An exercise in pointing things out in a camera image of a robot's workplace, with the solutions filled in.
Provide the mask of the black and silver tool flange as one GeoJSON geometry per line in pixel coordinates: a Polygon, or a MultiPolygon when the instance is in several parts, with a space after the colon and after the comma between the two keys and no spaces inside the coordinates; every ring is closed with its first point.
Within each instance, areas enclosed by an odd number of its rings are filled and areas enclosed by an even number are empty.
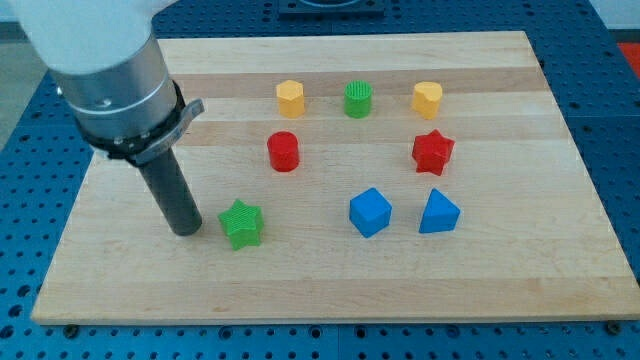
{"type": "Polygon", "coordinates": [[[93,124],[104,128],[90,130],[90,122],[79,122],[83,138],[110,159],[126,160],[133,166],[144,166],[168,151],[185,133],[190,123],[205,111],[201,99],[185,103],[181,89],[173,83],[175,103],[155,125],[143,125],[152,113],[151,101],[141,103],[131,114],[115,114],[114,118],[98,117],[93,124]]]}

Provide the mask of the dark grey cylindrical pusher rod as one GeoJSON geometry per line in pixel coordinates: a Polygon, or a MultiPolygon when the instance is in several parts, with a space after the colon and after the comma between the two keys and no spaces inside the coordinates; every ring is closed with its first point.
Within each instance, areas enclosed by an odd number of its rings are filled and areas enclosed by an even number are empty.
{"type": "Polygon", "coordinates": [[[171,231],[179,236],[196,233],[202,217],[172,149],[138,167],[171,231]]]}

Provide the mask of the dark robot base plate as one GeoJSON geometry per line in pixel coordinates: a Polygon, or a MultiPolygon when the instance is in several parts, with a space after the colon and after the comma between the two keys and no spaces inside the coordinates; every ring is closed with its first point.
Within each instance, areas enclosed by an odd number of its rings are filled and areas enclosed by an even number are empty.
{"type": "Polygon", "coordinates": [[[383,15],[385,0],[278,0],[280,18],[306,16],[383,15]]]}

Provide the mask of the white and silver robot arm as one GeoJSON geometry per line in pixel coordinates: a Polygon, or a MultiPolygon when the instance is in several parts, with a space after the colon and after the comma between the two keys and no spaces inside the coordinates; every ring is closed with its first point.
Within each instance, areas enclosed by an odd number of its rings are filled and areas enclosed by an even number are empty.
{"type": "Polygon", "coordinates": [[[202,217],[172,151],[204,111],[171,78],[146,0],[10,0],[36,53],[90,146],[143,176],[171,230],[195,233],[202,217]]]}

